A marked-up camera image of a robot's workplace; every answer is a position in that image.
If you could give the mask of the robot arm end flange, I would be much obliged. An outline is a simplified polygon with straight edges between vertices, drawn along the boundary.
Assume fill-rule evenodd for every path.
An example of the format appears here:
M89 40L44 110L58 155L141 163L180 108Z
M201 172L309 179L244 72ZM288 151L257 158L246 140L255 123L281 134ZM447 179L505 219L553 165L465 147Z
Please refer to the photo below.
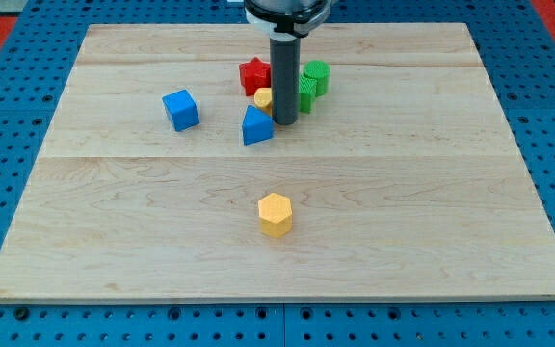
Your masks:
M333 0L245 0L249 24L272 40L306 37L330 15Z

